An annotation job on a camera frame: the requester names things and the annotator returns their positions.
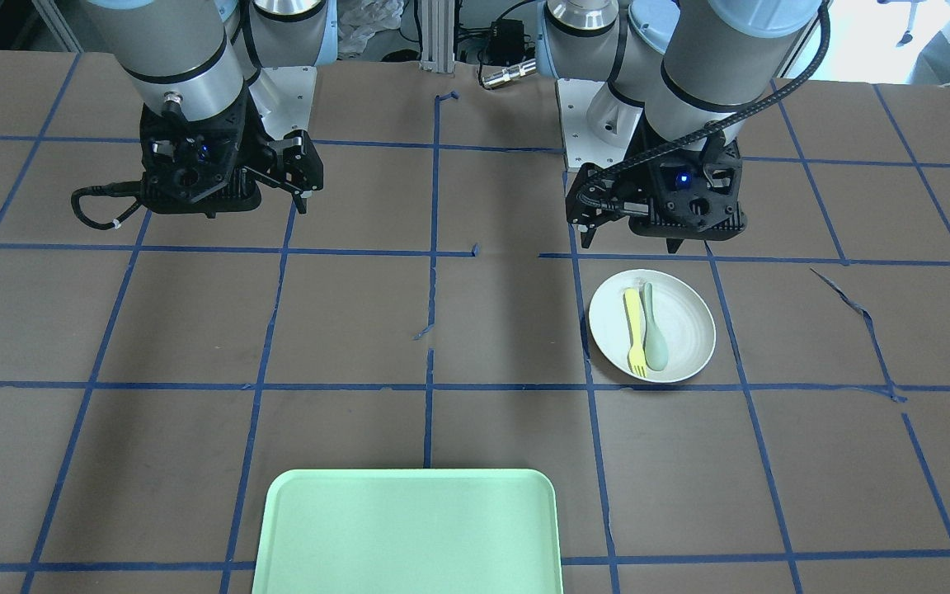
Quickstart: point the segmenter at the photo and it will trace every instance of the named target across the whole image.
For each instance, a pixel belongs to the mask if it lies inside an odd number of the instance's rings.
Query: green tray
[[[536,470],[290,470],[266,496],[253,594],[562,594]]]

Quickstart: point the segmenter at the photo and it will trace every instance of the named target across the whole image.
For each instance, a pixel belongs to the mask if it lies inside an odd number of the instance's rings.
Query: crumpled plastic wrap
[[[340,57],[365,51],[369,39],[402,24],[403,0],[339,0]]]

